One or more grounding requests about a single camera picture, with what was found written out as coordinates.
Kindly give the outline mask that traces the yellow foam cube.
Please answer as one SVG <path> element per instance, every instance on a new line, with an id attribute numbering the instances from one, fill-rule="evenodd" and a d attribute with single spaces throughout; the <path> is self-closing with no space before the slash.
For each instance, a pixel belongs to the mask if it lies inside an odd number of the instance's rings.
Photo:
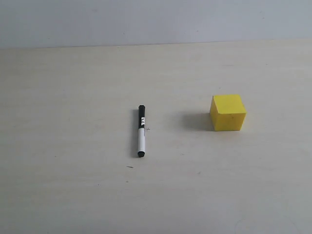
<path id="1" fill-rule="evenodd" d="M 214 131 L 240 131 L 247 111 L 240 95 L 214 95 L 210 118 Z"/>

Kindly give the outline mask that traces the black and white whiteboard marker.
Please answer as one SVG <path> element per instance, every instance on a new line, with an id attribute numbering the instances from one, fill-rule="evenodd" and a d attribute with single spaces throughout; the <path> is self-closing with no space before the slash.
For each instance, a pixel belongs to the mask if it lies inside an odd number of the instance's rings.
<path id="1" fill-rule="evenodd" d="M 145 106 L 138 107 L 138 157 L 145 156 L 146 140 L 145 140 Z"/>

